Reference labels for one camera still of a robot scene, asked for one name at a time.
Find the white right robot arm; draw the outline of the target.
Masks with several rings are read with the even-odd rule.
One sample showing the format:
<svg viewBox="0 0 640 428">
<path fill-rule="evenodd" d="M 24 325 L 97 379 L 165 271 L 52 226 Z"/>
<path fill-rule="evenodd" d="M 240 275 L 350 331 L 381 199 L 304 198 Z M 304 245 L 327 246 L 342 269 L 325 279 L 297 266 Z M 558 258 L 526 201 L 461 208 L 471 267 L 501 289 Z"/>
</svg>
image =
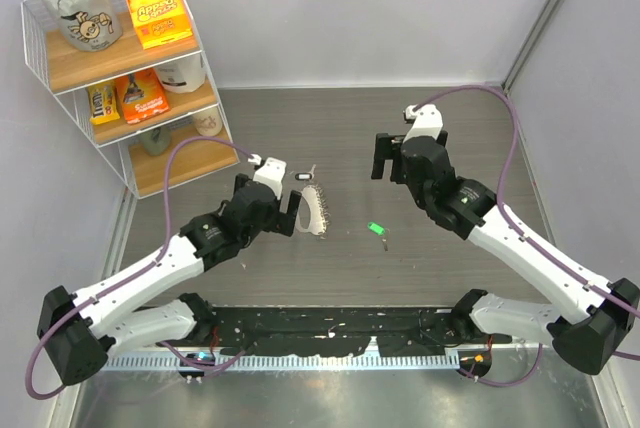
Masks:
<svg viewBox="0 0 640 428">
<path fill-rule="evenodd" d="M 406 186 L 437 226 L 504 262 L 547 300 L 520 302 L 471 290 L 452 318 L 459 339 L 504 334 L 550 346 L 584 374 L 602 371 L 639 315 L 636 284 L 626 278 L 611 281 L 575 262 L 499 203 L 491 189 L 457 175 L 442 135 L 379 133 L 372 178 L 382 177 L 387 162 L 391 181 Z"/>
</svg>

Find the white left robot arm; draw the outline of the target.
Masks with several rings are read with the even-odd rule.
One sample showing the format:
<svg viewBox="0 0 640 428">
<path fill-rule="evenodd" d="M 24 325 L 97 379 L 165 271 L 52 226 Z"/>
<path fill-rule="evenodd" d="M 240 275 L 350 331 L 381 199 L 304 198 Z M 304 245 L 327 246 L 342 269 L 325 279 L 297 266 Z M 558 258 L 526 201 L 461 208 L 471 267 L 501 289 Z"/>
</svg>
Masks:
<svg viewBox="0 0 640 428">
<path fill-rule="evenodd" d="M 207 343 L 215 317 L 199 295 L 185 293 L 156 308 L 145 305 L 236 257 L 262 232 L 291 236 L 302 195 L 291 191 L 283 207 L 275 191 L 280 185 L 240 174 L 231 199 L 192 218 L 156 252 L 74 293 L 63 286 L 47 293 L 37 335 L 62 385 L 79 384 L 139 347 L 179 340 Z"/>
</svg>

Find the key with white tag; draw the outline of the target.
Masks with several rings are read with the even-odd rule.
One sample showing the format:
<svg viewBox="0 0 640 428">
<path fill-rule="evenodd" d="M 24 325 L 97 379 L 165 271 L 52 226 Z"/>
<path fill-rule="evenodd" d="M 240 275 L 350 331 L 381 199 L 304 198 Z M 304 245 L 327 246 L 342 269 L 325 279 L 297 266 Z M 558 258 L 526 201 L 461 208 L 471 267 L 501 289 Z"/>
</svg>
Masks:
<svg viewBox="0 0 640 428">
<path fill-rule="evenodd" d="M 315 169 L 316 169 L 316 165 L 313 164 L 311 168 L 307 171 L 296 172 L 294 174 L 294 178 L 297 181 L 310 182 L 315 178 Z"/>
</svg>

